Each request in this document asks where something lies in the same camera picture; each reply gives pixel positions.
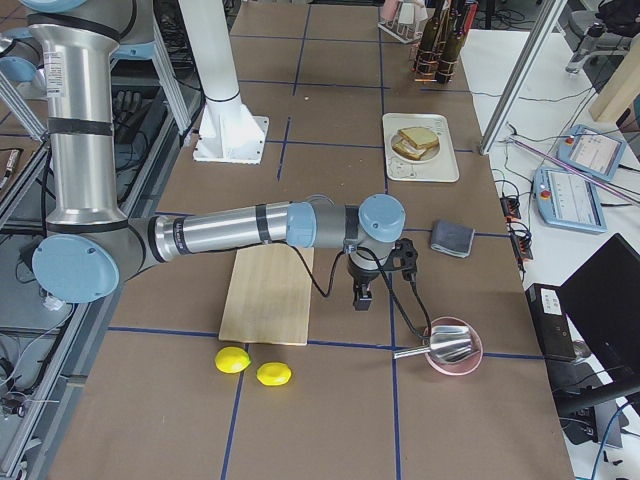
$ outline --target tray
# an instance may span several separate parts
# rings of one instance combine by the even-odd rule
[[[391,145],[398,130],[407,127],[426,127],[440,139],[439,151],[425,160],[414,162],[393,151]],[[387,177],[400,182],[453,183],[460,178],[447,119],[442,115],[419,113],[386,113],[382,116],[384,152]]]

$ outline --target white table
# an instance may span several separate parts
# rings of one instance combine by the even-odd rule
[[[474,92],[474,107],[482,131],[486,129],[498,103],[497,97],[482,93],[492,95],[502,93],[527,35],[525,32],[472,30],[462,50],[462,61],[470,89]],[[534,64],[520,96],[535,99],[557,99],[577,94],[591,87],[591,82],[583,72],[578,75],[569,75],[564,71],[570,57],[571,49],[563,36],[559,33],[552,34]],[[532,139],[562,135],[565,133],[562,130],[564,125],[576,111],[578,105],[590,97],[592,93],[593,90],[575,98],[553,103],[528,101],[521,98],[516,101],[508,121],[516,127],[519,134]],[[615,124],[597,123],[591,118],[588,105],[595,98],[596,96],[591,98],[575,123],[586,124],[599,131],[614,130]],[[499,140],[506,139],[511,133],[511,130],[505,126],[498,138]],[[551,153],[555,154],[554,140],[541,143],[521,140],[545,152],[553,148]],[[529,191],[529,184],[524,179],[509,173],[504,168],[507,153],[509,168],[527,178],[533,177],[535,170],[541,164],[541,159],[512,144],[507,146],[505,143],[496,143],[489,154],[492,168],[504,172],[506,179],[515,183],[521,193]],[[637,159],[629,149],[624,154],[622,164],[639,168]],[[496,179],[502,178],[499,172],[494,172],[494,174]],[[618,170],[613,183],[639,191],[640,174]],[[497,184],[497,187],[498,191],[501,191],[502,186]],[[514,193],[508,185],[505,185],[506,192],[508,194]],[[598,193],[603,203],[624,203],[602,190],[599,190]],[[529,225],[533,234],[534,260],[525,265],[527,270],[524,279],[525,288],[534,282],[561,285],[616,232],[621,233],[636,250],[640,251],[640,210],[638,208],[605,208],[607,233],[591,235],[549,227],[543,222],[535,205],[531,205],[529,208],[529,197],[525,195],[520,198],[523,221]],[[590,359],[590,363],[595,371],[602,369],[597,360]],[[610,381],[606,374],[601,375],[601,380],[603,383]],[[631,408],[627,408],[625,415],[631,421],[631,425],[627,428],[636,433],[640,432],[640,418],[636,413]],[[600,460],[597,479],[638,478],[640,474],[640,439],[623,435],[623,442],[624,448],[622,450],[614,451],[607,448],[607,451],[611,460],[621,458],[624,462],[614,467],[611,463],[604,463]],[[589,478],[598,445],[587,443],[575,446],[568,440],[566,443],[576,476]]]

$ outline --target lemon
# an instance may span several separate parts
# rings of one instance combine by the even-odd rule
[[[216,355],[216,367],[224,373],[238,373],[251,365],[249,354],[238,347],[225,347]]]
[[[291,369],[286,363],[269,362],[258,369],[256,376],[263,385],[277,387],[289,381],[291,378]]]

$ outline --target metal scoop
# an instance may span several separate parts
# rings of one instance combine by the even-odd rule
[[[428,353],[436,362],[454,364],[466,360],[478,349],[473,345],[469,327],[464,325],[437,325],[433,327],[426,345],[393,352],[393,358]]]

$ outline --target black screen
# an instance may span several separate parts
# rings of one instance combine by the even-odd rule
[[[602,366],[623,367],[609,372],[614,381],[640,373],[640,255],[620,234],[562,284],[558,297]]]

